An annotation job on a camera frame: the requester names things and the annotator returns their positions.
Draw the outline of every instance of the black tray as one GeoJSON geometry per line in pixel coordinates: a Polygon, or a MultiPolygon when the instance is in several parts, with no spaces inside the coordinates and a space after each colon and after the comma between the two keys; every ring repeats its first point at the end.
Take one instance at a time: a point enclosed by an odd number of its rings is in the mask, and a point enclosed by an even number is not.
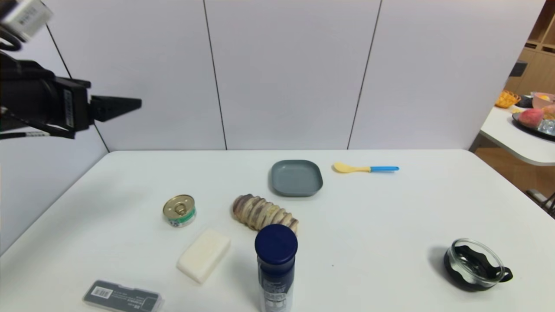
{"type": "Polygon", "coordinates": [[[546,132],[541,132],[537,128],[530,128],[530,127],[527,127],[527,126],[521,124],[518,121],[518,116],[520,116],[520,113],[514,113],[513,114],[513,124],[515,125],[515,127],[517,127],[518,129],[520,129],[524,132],[527,132],[531,135],[535,135],[537,137],[555,142],[555,135],[549,134],[549,133],[546,133],[546,132]]]}

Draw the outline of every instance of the white wall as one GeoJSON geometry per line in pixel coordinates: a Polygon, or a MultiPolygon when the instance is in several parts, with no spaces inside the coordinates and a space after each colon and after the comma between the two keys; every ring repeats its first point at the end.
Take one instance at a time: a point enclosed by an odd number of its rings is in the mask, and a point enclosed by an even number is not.
{"type": "Polygon", "coordinates": [[[206,0],[229,149],[345,149],[380,0],[206,0]]]}
{"type": "Polygon", "coordinates": [[[45,0],[74,78],[143,107],[98,128],[108,149],[225,149],[202,0],[45,0]]]}
{"type": "MultiPolygon", "coordinates": [[[[32,59],[56,75],[68,77],[48,31],[41,30],[16,59],[32,59]]],[[[96,129],[64,138],[0,141],[0,254],[78,178],[107,153],[96,129]]]]}
{"type": "Polygon", "coordinates": [[[544,0],[383,0],[350,148],[468,148],[544,0]]]}

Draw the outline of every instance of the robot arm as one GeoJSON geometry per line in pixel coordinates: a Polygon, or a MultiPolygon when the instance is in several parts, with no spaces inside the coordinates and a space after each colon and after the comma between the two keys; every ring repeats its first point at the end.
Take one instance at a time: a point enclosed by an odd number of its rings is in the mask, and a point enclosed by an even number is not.
{"type": "MultiPolygon", "coordinates": [[[[52,16],[40,0],[0,0],[0,50],[17,51],[52,16]]],[[[75,137],[94,120],[106,121],[138,109],[140,99],[92,96],[85,80],[56,77],[34,61],[0,52],[0,140],[20,137],[75,137]],[[21,127],[38,132],[4,133],[21,127]]]]}

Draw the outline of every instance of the blue spoon handle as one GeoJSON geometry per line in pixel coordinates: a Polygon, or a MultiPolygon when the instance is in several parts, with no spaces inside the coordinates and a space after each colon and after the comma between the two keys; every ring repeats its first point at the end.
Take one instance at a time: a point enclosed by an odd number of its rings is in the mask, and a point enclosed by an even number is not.
{"type": "Polygon", "coordinates": [[[399,167],[370,167],[372,171],[397,171],[399,167]]]}

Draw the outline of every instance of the white soap bar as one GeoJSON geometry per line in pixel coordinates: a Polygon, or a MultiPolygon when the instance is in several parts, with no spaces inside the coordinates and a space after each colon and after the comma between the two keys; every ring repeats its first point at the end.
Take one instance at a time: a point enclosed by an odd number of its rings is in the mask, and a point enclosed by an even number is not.
{"type": "Polygon", "coordinates": [[[207,229],[179,257],[177,268],[188,277],[202,284],[228,251],[231,240],[207,229]]]}

